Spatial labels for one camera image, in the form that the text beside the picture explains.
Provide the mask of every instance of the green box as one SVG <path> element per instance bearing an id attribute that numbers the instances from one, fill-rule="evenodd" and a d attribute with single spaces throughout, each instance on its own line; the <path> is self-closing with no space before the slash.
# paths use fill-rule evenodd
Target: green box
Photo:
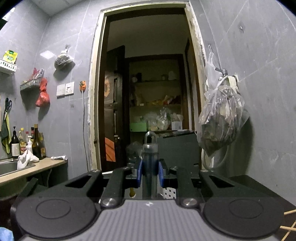
<path id="1" fill-rule="evenodd" d="M 148 130 L 147 122 L 130 123 L 131 132 L 143 132 Z"/>

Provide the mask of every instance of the yellow packet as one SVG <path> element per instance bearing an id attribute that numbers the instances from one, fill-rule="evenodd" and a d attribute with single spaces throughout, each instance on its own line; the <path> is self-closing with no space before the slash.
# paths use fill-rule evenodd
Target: yellow packet
<path id="1" fill-rule="evenodd" d="M 15 61 L 17 60 L 17 52 L 13 52 L 12 50 L 6 51 L 3 56 L 3 60 L 14 64 Z"/>

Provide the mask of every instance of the red object in basket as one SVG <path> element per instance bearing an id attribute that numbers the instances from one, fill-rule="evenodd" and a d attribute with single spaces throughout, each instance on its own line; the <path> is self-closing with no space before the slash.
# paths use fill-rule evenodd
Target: red object in basket
<path id="1" fill-rule="evenodd" d="M 39 94 L 39 98 L 36 101 L 36 106 L 37 107 L 43 107 L 47 104 L 50 103 L 49 100 L 49 95 L 46 92 L 46 86 L 47 86 L 47 79 L 46 78 L 42 78 L 41 82 L 40 82 L 40 94 Z"/>

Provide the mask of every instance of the sunflower decoration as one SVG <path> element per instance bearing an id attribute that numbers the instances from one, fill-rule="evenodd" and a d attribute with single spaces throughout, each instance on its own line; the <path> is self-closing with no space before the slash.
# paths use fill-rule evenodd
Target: sunflower decoration
<path id="1" fill-rule="evenodd" d="M 107 76 L 105 76 L 105 91 L 104 96 L 105 98 L 110 94 L 110 82 Z"/>

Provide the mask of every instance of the beige countertop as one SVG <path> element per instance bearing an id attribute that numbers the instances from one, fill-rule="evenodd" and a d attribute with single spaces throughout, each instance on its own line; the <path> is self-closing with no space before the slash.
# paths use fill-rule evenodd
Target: beige countertop
<path id="1" fill-rule="evenodd" d="M 42 172 L 44 170 L 57 167 L 66 162 L 67 161 L 64 161 L 64 160 L 51 160 L 49 157 L 46 157 L 43 160 L 40 160 L 39 162 L 34 163 L 35 165 L 34 167 L 30 167 L 30 168 L 0 177 L 0 186 L 3 186 L 4 184 L 7 184 L 13 180 L 16 180 L 22 177 L 29 177 L 33 174 Z"/>

